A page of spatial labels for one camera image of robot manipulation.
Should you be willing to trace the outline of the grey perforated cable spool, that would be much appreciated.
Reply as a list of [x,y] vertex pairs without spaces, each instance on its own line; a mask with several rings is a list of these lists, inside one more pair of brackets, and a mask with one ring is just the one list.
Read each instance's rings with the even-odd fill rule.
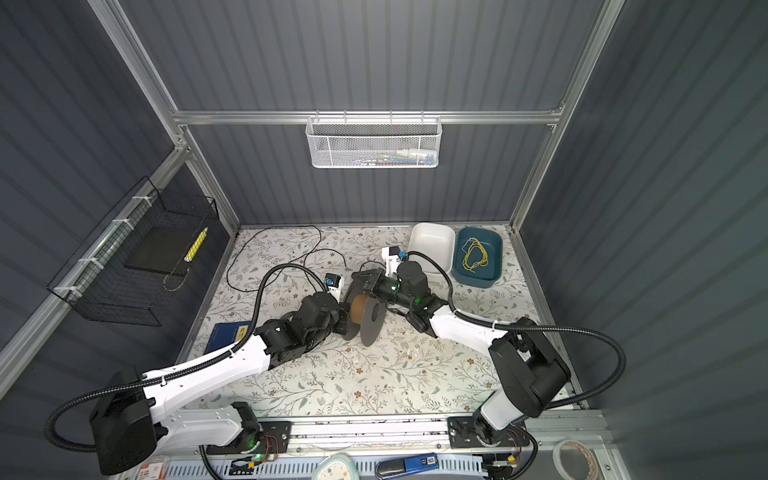
[[365,293],[359,282],[353,282],[341,305],[347,305],[340,326],[342,338],[350,341],[359,337],[366,347],[377,340],[388,312],[384,301]]

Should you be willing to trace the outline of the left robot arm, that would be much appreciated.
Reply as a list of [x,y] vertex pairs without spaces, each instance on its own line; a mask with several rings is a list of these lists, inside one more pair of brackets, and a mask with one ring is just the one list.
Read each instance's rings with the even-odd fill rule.
[[[121,473],[137,465],[159,447],[161,419],[193,397],[293,361],[325,340],[340,319],[341,283],[341,276],[328,274],[321,282],[321,290],[304,298],[297,312],[258,327],[265,290],[261,285],[244,338],[154,374],[130,371],[126,376],[117,375],[117,384],[57,407],[46,420],[46,439],[64,450],[95,453],[104,475]],[[56,432],[56,423],[64,413],[92,400],[98,402],[90,417],[92,445],[67,440]]]

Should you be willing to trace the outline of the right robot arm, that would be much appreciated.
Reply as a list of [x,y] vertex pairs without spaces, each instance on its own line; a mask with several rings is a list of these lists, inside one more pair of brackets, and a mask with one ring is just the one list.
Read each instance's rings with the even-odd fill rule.
[[[497,322],[470,314],[456,307],[454,285],[444,269],[438,272],[447,285],[446,297],[432,291],[420,264],[426,257],[424,253],[399,252],[394,257],[397,261],[395,269],[374,268],[352,274],[348,292],[349,317],[356,320],[365,310],[396,305],[401,307],[402,315],[416,331],[487,355],[500,387],[475,411],[471,427],[461,430],[483,445],[497,444],[509,427],[537,418],[546,410],[576,404],[605,392],[626,370],[627,357],[621,345],[599,331],[540,325],[527,317],[514,322]],[[572,374],[567,362],[550,342],[548,336],[551,333],[583,335],[606,344],[616,354],[616,367],[597,386],[557,399]]]

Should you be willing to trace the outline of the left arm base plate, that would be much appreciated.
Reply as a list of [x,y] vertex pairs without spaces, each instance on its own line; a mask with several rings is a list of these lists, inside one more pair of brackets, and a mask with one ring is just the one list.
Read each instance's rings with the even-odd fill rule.
[[291,437],[290,422],[245,421],[242,431],[224,446],[207,445],[208,455],[255,455],[265,458],[287,452]]

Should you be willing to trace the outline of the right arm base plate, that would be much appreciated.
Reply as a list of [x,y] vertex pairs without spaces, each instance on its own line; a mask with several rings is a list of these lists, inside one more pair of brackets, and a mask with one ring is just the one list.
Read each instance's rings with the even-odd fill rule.
[[450,446],[454,449],[494,447],[515,449],[531,444],[519,426],[509,424],[498,430],[479,415],[449,417],[447,427]]

